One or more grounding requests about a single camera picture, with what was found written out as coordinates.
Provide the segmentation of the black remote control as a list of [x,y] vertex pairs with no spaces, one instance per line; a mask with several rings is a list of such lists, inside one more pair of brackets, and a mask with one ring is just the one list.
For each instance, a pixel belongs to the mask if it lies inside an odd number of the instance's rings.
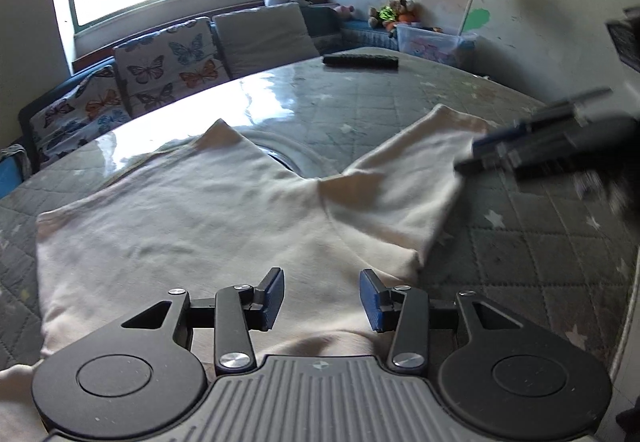
[[374,69],[396,72],[399,60],[393,55],[375,54],[330,54],[322,58],[322,63],[331,68]]

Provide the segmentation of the clear plastic storage bin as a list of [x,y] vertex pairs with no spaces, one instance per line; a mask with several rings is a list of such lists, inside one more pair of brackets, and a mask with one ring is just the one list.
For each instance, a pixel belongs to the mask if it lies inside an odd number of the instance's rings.
[[475,32],[447,34],[400,24],[396,27],[396,37],[402,53],[467,72],[473,69],[478,38]]

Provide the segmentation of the grey quilted star tablecloth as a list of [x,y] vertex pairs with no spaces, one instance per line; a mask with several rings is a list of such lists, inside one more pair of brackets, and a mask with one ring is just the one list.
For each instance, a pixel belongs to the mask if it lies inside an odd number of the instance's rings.
[[[330,69],[310,60],[184,98],[75,150],[1,202],[1,363],[41,347],[36,219],[97,191],[139,156],[223,120],[304,176],[333,176],[445,104],[510,124],[537,102],[461,70],[402,56],[397,72]],[[465,184],[420,276],[435,297],[476,289],[616,360],[634,287],[639,233],[573,178],[521,183],[491,171]]]

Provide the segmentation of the right butterfly pillow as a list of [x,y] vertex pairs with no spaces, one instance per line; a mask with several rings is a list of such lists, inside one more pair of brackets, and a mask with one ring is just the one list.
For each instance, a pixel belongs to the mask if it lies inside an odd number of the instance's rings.
[[131,39],[114,59],[134,118],[231,79],[208,17]]

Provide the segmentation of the pile of stuffed toys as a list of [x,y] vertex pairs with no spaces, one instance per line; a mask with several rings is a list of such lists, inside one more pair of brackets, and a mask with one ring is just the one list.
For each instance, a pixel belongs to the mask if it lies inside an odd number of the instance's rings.
[[398,24],[413,25],[418,23],[418,6],[413,0],[390,0],[381,9],[371,8],[369,10],[368,25],[370,28],[383,28],[386,32],[390,32]]

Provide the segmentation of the butterfly pillow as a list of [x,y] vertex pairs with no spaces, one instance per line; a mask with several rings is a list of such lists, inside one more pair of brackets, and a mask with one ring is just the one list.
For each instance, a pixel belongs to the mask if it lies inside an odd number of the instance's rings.
[[92,72],[28,120],[40,168],[129,122],[114,67]]
[[134,118],[231,79],[208,17],[131,39],[114,59]]

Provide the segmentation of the pink plush toy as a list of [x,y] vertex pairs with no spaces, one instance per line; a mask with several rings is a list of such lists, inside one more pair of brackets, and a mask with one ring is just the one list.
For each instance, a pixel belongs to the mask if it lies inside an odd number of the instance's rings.
[[338,4],[334,6],[333,9],[341,20],[351,20],[354,17],[355,8],[353,6],[342,6]]

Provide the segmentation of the left butterfly pillow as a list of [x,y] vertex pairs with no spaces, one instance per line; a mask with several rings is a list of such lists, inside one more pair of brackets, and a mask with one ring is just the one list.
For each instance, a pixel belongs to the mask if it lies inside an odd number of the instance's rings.
[[40,168],[129,122],[114,67],[92,72],[28,120]]

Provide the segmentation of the cream shirt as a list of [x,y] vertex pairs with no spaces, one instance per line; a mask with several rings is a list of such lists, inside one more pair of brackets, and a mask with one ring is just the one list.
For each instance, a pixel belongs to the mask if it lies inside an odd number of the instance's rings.
[[277,266],[285,297],[259,355],[381,354],[358,278],[411,284],[488,129],[437,105],[338,176],[304,179],[223,121],[87,198],[40,214],[41,353],[50,356],[172,288],[194,298]]

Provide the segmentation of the plain beige pillow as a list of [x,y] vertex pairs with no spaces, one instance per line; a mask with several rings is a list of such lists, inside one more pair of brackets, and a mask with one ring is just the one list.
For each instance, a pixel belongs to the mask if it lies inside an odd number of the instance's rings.
[[319,56],[296,3],[217,15],[214,24],[234,79]]

